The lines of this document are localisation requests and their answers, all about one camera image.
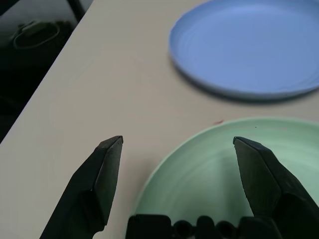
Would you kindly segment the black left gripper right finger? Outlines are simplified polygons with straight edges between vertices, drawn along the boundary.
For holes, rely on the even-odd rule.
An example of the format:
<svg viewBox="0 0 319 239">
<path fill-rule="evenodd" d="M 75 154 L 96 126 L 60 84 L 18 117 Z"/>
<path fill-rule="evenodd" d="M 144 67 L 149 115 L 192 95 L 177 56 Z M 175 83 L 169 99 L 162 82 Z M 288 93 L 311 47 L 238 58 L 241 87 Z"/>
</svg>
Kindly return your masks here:
<svg viewBox="0 0 319 239">
<path fill-rule="evenodd" d="M 301 182 L 262 144 L 239 136 L 233 144 L 253 214 L 271 219 L 284 239 L 317 239 L 319 208 Z"/>
</svg>

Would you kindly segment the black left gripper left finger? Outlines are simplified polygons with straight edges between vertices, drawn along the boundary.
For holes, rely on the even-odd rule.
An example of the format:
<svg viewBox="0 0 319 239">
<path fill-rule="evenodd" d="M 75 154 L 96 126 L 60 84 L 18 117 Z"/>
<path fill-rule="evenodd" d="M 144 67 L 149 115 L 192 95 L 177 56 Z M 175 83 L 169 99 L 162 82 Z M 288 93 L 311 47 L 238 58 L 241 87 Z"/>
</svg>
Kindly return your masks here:
<svg viewBox="0 0 319 239">
<path fill-rule="evenodd" d="M 102 141 L 75 171 L 42 239 L 91 239 L 108 223 L 115 196 L 123 137 Z"/>
</svg>

